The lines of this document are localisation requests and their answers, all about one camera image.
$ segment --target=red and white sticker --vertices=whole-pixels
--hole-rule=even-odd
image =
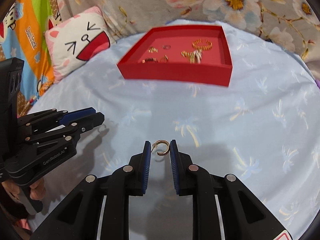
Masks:
[[[287,230],[284,230],[279,236],[277,236],[273,240],[292,240],[291,236],[289,235]]]

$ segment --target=hand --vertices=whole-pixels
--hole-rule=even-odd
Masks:
[[[2,186],[6,192],[13,196],[16,200],[19,200],[18,194],[20,193],[21,188],[15,184],[11,179],[2,182]],[[37,180],[34,184],[30,186],[30,198],[34,200],[42,200],[45,195],[44,179],[41,178]]]

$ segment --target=jewelry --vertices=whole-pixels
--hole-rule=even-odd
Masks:
[[[154,52],[158,52],[158,50],[157,50],[155,47],[150,47],[150,48],[148,49],[148,52],[154,53]]]
[[[144,60],[141,61],[142,63],[146,63],[146,62],[158,62],[158,60],[154,57],[148,57],[145,58]]]
[[[156,141],[155,143],[153,143],[153,144],[152,144],[152,150],[151,150],[151,152],[153,152],[153,150],[154,150],[155,148],[157,148],[159,144],[165,144],[165,145],[167,146],[167,149],[166,149],[164,152],[157,152],[157,154],[158,154],[159,156],[165,156],[165,155],[167,155],[167,154],[169,153],[169,151],[170,151],[170,144],[169,144],[167,141],[165,141],[165,140],[159,140],[159,141]]]
[[[192,47],[194,49],[200,49],[202,51],[212,49],[212,42],[208,40],[205,40],[205,42],[208,44],[208,46],[196,46],[196,44],[202,43],[202,39],[198,39],[192,43]]]
[[[161,62],[162,60],[164,60],[164,62],[167,63],[168,61],[167,55],[164,55],[164,57],[162,57],[159,62]]]
[[[200,49],[196,49],[194,52],[186,52],[185,50],[181,52],[182,57],[187,57],[190,63],[200,64],[201,62],[201,54],[202,51]]]

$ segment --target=orange stripe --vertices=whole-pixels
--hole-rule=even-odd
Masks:
[[[41,74],[46,75],[51,68],[48,61],[49,56],[47,50],[44,51],[42,49],[42,42],[44,39],[43,33],[33,11],[32,1],[18,1],[23,3],[23,17],[17,20],[15,33],[33,73],[39,80],[41,78]],[[40,52],[40,62],[36,63],[35,56],[38,52]]]

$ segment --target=cat face pillow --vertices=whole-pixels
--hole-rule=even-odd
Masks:
[[[97,6],[47,30],[44,36],[55,83],[115,43]]]

